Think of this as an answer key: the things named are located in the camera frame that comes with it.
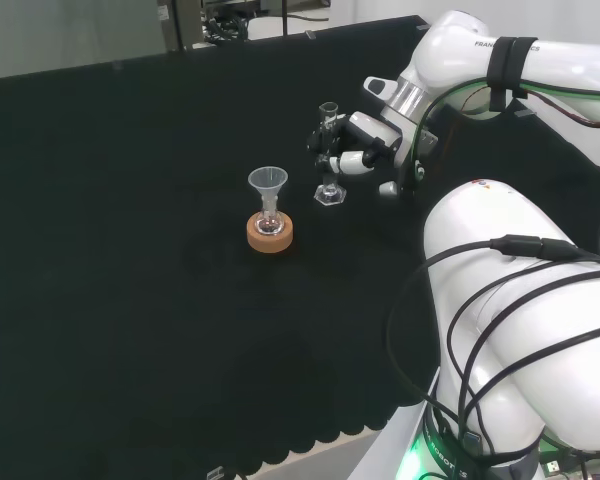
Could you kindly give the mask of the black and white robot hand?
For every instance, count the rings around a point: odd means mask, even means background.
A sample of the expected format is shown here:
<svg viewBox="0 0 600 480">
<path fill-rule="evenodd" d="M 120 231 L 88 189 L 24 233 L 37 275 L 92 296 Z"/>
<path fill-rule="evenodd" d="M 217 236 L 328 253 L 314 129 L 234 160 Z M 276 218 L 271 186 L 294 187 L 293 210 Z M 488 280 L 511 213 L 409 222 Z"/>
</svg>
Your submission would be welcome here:
<svg viewBox="0 0 600 480">
<path fill-rule="evenodd" d="M 379 161 L 392 161 L 402 136 L 362 112 L 340 114 L 320 123 L 309 136 L 307 150 L 320 173 L 363 175 Z"/>
</svg>

